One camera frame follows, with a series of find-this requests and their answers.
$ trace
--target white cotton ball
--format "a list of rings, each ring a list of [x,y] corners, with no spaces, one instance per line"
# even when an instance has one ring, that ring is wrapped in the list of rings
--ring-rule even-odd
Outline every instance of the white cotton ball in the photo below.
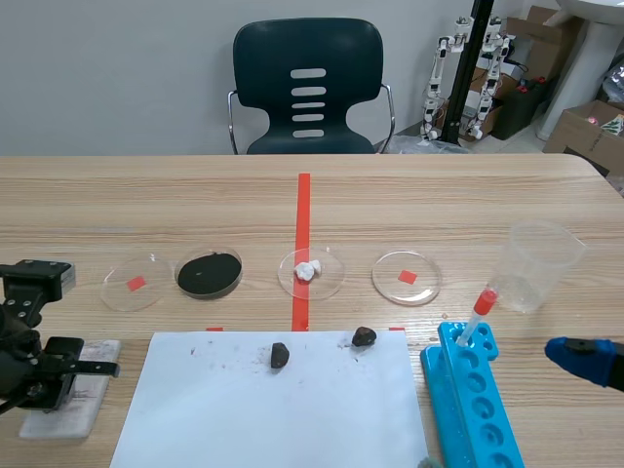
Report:
[[[321,276],[321,262],[319,260],[312,260],[310,264],[312,265],[312,268],[314,268],[316,274]]]
[[[306,261],[302,261],[294,268],[294,274],[299,280],[310,281],[314,278],[314,266]]]

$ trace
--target white paper sheet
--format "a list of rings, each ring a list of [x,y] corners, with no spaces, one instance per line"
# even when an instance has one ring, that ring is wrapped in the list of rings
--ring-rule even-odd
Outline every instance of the white paper sheet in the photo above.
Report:
[[[114,468],[415,468],[427,456],[402,331],[156,333]],[[270,369],[271,345],[291,352]]]

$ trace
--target empty petri dish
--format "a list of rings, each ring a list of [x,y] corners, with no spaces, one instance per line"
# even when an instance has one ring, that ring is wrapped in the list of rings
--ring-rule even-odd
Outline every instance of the empty petri dish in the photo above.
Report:
[[[154,253],[137,256],[108,273],[101,300],[113,310],[134,312],[160,299],[172,278],[172,267],[164,258]]]
[[[440,268],[429,258],[412,251],[394,251],[382,256],[372,268],[372,282],[393,302],[422,305],[440,292]]]
[[[177,264],[175,282],[194,299],[217,299],[230,294],[243,279],[243,262],[227,248],[202,248]]]
[[[294,268],[301,261],[319,260],[321,273],[309,282],[299,280]],[[303,299],[326,299],[338,292],[344,281],[344,265],[331,252],[325,249],[301,249],[286,255],[277,270],[277,276],[284,290]]]

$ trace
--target red pipette tip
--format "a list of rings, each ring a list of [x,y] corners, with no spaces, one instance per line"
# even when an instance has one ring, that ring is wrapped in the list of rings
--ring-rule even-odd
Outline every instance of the red pipette tip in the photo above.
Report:
[[[479,315],[487,315],[496,303],[498,294],[495,290],[483,290],[475,303],[475,313]]]

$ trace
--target wooden table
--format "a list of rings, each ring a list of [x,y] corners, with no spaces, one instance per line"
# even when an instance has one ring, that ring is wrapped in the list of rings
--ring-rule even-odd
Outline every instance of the wooden table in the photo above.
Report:
[[[624,394],[572,377],[543,353],[553,336],[624,340],[624,201],[592,167],[568,155],[175,156],[0,158],[0,261],[75,262],[78,286],[44,309],[44,336],[120,338],[91,437],[81,443],[17,438],[23,418],[0,418],[0,466],[108,466],[150,336],[159,331],[289,330],[292,299],[277,281],[293,250],[297,174],[312,174],[311,243],[330,246],[347,277],[310,304],[310,330],[405,327],[432,454],[435,421],[418,361],[443,320],[465,320],[510,224],[545,218],[590,248],[536,314],[495,309],[493,364],[527,467],[616,467],[624,460]],[[226,246],[243,259],[242,284],[202,302],[172,284],[155,305],[114,312],[99,298],[111,267],[156,253],[177,260]],[[387,301],[371,284],[384,252],[436,259],[440,295],[422,307]]]

